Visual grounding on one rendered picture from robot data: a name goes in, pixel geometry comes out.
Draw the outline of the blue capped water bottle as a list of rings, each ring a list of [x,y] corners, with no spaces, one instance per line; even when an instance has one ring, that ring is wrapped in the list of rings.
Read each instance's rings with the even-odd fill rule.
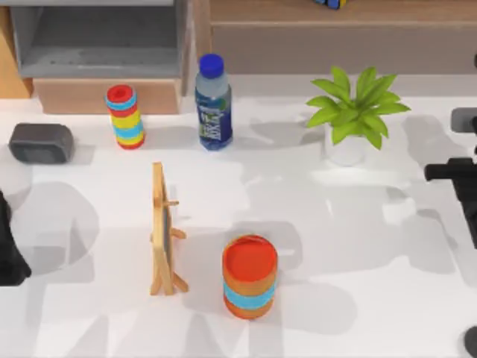
[[[232,88],[221,55],[208,53],[200,57],[195,103],[201,145],[209,151],[228,146],[233,139]]]

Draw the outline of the wooden framed blackboard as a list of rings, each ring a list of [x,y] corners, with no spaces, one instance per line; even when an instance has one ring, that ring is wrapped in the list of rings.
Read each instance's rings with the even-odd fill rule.
[[[166,295],[173,295],[175,288],[188,292],[188,283],[174,271],[173,238],[187,237],[183,230],[172,224],[171,207],[177,206],[179,201],[168,199],[161,162],[155,162],[152,166],[153,220],[150,242],[153,251],[153,275],[150,294],[157,295],[160,289],[163,289]]]

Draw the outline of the large stack of coloured rings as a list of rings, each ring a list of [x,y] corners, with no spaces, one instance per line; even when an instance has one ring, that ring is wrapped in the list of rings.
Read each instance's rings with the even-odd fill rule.
[[[272,307],[278,282],[278,254],[266,238],[236,237],[222,254],[223,299],[236,317],[254,320]]]

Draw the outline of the small stack of coloured rings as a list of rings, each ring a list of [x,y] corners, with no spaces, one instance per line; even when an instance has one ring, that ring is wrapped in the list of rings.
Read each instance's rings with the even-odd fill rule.
[[[116,142],[123,149],[139,148],[145,141],[145,130],[135,89],[127,84],[116,84],[107,90],[105,103]]]

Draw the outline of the green plant in white pot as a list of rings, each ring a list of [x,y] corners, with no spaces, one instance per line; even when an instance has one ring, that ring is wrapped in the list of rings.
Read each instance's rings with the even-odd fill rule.
[[[306,102],[317,111],[307,121],[307,128],[325,127],[324,151],[339,166],[354,166],[364,160],[366,147],[382,149],[389,137],[383,116],[408,112],[411,108],[390,91],[396,75],[378,76],[371,66],[363,70],[351,87],[348,74],[331,67],[332,79],[318,78],[312,83],[323,95]]]

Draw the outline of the wooden open shelf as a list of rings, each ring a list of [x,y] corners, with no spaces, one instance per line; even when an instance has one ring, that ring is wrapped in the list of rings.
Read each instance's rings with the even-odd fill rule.
[[[192,0],[198,55],[234,75],[477,74],[477,0]]]

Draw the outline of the grey pierced drawer inside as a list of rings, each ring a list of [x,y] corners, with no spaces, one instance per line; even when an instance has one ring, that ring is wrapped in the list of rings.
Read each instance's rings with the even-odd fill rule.
[[[0,0],[24,78],[178,78],[189,0]]]

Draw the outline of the coloured puzzle cube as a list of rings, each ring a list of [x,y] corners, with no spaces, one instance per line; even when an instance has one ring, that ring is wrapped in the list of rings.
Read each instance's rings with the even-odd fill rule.
[[[316,4],[322,4],[333,10],[340,10],[348,0],[313,0]]]

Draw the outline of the dark grey rounded box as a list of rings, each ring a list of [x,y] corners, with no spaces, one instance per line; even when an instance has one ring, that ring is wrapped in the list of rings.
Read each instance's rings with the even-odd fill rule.
[[[17,124],[8,143],[10,153],[25,164],[64,164],[71,160],[75,140],[59,123]]]

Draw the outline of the black right gripper tip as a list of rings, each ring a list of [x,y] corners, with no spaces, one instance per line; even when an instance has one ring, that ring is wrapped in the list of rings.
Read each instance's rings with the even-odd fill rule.
[[[477,250],[477,164],[471,157],[451,157],[446,163],[425,165],[424,177],[427,181],[452,181],[470,230],[473,247]]]

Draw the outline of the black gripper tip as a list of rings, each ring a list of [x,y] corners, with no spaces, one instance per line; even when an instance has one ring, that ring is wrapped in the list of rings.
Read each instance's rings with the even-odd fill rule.
[[[0,190],[0,286],[19,286],[32,274],[10,229],[11,208]]]
[[[425,165],[424,177],[427,181],[452,181],[470,230],[473,247],[477,250],[477,164],[471,157],[451,157],[446,163]]]

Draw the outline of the wooden cupboard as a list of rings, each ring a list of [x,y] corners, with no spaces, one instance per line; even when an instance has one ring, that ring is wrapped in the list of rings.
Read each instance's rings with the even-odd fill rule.
[[[30,98],[33,90],[32,79],[18,73],[10,8],[0,6],[0,99]]]

